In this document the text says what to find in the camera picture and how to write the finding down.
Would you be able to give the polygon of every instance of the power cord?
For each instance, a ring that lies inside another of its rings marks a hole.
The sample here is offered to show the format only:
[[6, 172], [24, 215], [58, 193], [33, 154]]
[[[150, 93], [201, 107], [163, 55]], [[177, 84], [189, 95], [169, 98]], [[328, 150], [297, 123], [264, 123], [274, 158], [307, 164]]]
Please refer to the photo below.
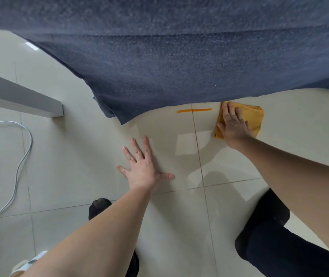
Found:
[[28, 149], [27, 149], [25, 155], [23, 156], [23, 158], [21, 159], [20, 163], [19, 163], [18, 166], [17, 166], [17, 170], [16, 170], [16, 178], [15, 178], [15, 181], [14, 181], [13, 194], [12, 194], [10, 200], [8, 201], [8, 203], [7, 203], [2, 209], [0, 209], [0, 213], [1, 213], [1, 212], [3, 212], [5, 209], [7, 209], [7, 208], [10, 206], [10, 204], [12, 203], [12, 201], [13, 201], [15, 195], [16, 195], [17, 187], [18, 187], [18, 172], [19, 172], [19, 169], [20, 169], [20, 167], [21, 167], [21, 164], [23, 163], [23, 161], [26, 159], [26, 157], [28, 156], [28, 154], [29, 154], [30, 151], [31, 151], [31, 147], [32, 147], [32, 141], [33, 141], [33, 139], [32, 139], [31, 132], [30, 132], [25, 126], [23, 126], [22, 124], [20, 124], [20, 123], [18, 123], [18, 122], [10, 121], [10, 120], [2, 120], [2, 121], [0, 121], [0, 123], [14, 123], [14, 124], [17, 124], [17, 125], [19, 125], [20, 127], [22, 127], [24, 130], [26, 130], [27, 133], [28, 133], [28, 135], [30, 136], [30, 144], [29, 144], [29, 146], [28, 146]]

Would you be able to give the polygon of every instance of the cleaning rag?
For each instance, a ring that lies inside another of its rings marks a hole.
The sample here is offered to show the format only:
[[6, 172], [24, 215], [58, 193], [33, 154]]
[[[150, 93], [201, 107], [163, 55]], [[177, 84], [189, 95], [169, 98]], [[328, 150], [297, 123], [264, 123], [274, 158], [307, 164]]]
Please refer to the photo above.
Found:
[[[241, 109], [243, 119], [249, 122], [249, 127], [254, 137], [257, 137], [258, 132], [261, 130], [262, 119], [265, 114], [263, 109], [260, 106], [249, 106], [236, 102], [233, 102], [233, 104], [234, 104], [234, 108], [239, 107]], [[225, 121], [222, 117], [222, 103], [221, 103], [220, 113], [218, 114], [217, 123], [225, 124]], [[224, 138], [221, 130], [217, 127], [217, 125], [214, 131], [214, 136], [217, 139]]]

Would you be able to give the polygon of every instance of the person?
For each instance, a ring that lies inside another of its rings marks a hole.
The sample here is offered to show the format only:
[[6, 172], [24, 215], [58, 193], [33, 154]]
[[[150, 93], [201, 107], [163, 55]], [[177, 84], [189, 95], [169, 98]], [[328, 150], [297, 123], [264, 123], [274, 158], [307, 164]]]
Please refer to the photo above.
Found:
[[[267, 277], [329, 276], [329, 251], [283, 227], [290, 209], [329, 248], [329, 166], [255, 139], [232, 102], [223, 103], [222, 111], [225, 125], [217, 126], [227, 145], [244, 154], [271, 188], [236, 238], [237, 253]], [[94, 201], [89, 222], [47, 252], [24, 277], [137, 275], [139, 260], [133, 253], [145, 210], [160, 182], [175, 176], [154, 169], [147, 137], [144, 152], [135, 139], [131, 144], [133, 155], [122, 148], [131, 170], [117, 166], [130, 191], [114, 204]]]

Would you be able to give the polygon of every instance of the white tile floor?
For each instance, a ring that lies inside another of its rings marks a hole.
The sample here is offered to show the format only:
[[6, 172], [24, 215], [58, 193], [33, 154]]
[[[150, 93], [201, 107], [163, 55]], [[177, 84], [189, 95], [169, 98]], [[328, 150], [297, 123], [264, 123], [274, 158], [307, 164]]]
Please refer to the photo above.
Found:
[[[267, 185], [245, 157], [212, 137], [220, 103], [165, 107], [121, 126], [104, 116], [82, 80], [23, 42], [0, 31], [0, 76], [62, 101], [65, 116], [0, 109], [0, 120], [21, 121], [34, 136], [17, 198], [0, 215], [0, 276], [87, 222], [93, 200], [120, 198], [128, 190], [115, 168], [126, 164], [121, 147], [129, 146], [131, 136], [144, 135], [158, 167], [176, 174], [176, 180], [162, 184], [145, 214], [137, 246], [139, 275], [261, 276], [238, 258], [233, 243]], [[259, 139], [329, 165], [329, 90], [292, 90], [238, 102], [265, 110]], [[191, 107], [212, 111], [176, 113]], [[20, 129], [0, 126], [0, 207], [12, 192], [27, 146]], [[287, 228], [324, 246], [294, 215]]]

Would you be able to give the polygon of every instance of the orange stripe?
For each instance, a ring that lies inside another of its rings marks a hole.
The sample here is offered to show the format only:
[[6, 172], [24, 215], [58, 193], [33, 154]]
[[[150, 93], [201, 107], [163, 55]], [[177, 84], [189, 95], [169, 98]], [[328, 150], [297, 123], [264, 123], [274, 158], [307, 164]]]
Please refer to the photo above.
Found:
[[177, 113], [185, 113], [185, 112], [203, 112], [203, 111], [211, 111], [212, 109], [186, 109], [186, 110], [180, 110], [177, 111]]

